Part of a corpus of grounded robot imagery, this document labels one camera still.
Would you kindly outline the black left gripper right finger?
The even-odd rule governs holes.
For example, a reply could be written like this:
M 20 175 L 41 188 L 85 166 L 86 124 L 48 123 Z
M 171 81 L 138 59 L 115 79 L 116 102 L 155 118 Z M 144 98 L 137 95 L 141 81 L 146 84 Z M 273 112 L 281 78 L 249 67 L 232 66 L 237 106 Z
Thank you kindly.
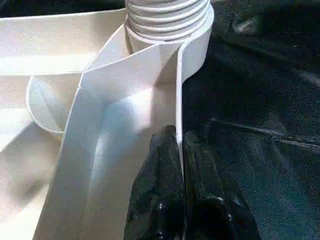
M 183 136 L 188 240 L 259 240 L 238 182 L 216 150 L 195 131 Z

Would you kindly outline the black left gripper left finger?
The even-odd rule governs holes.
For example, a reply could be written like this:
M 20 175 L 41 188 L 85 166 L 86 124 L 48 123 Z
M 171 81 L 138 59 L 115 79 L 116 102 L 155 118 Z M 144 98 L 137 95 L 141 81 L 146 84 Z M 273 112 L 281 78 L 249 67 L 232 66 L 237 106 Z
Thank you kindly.
M 131 188 L 123 238 L 181 240 L 185 230 L 185 184 L 176 128 L 155 132 Z

